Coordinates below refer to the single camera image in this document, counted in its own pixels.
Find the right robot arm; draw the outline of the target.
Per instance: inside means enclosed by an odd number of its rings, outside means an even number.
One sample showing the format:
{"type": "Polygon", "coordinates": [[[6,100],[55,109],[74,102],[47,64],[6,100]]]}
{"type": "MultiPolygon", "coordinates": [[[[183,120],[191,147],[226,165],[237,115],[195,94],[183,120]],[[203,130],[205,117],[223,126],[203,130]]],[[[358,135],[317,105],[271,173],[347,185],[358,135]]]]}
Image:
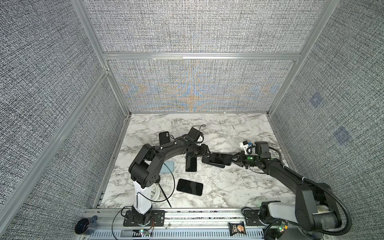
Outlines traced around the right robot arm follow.
{"type": "Polygon", "coordinates": [[[285,220],[298,224],[304,231],[331,236],[342,236],[351,230],[351,214],[329,185],[301,176],[269,153],[251,156],[240,152],[232,157],[232,162],[240,167],[259,168],[295,194],[293,205],[263,202],[259,211],[259,219],[263,224],[285,220]]]}

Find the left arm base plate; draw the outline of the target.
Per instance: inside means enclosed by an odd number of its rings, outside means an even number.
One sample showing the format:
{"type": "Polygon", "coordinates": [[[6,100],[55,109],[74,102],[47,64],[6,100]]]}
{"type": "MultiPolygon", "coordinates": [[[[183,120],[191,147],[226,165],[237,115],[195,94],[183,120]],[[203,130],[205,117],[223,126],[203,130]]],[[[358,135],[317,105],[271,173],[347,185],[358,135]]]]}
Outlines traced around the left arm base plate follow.
{"type": "Polygon", "coordinates": [[[123,210],[124,227],[163,227],[165,221],[163,210],[150,210],[144,215],[136,210],[123,210]]]}

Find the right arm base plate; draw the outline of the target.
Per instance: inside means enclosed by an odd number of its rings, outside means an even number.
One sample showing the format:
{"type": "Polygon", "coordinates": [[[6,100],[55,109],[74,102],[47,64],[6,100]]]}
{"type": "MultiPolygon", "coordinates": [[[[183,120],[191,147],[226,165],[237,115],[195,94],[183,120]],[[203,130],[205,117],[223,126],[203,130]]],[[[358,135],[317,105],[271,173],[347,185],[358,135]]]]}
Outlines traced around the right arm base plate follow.
{"type": "Polygon", "coordinates": [[[260,220],[259,210],[244,209],[242,211],[247,226],[263,226],[264,224],[260,220]]]}

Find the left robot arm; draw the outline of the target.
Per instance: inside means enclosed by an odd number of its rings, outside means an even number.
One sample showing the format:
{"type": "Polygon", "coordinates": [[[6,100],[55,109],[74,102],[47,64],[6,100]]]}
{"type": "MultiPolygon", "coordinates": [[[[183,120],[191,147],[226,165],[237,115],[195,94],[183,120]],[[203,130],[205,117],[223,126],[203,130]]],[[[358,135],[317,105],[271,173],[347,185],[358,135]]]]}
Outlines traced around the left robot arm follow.
{"type": "Polygon", "coordinates": [[[135,186],[133,207],[140,215],[145,215],[152,209],[152,203],[155,201],[149,197],[149,188],[159,178],[165,161],[178,155],[208,157],[211,152],[206,144],[197,143],[185,135],[164,145],[145,144],[134,158],[129,173],[135,186]]]}

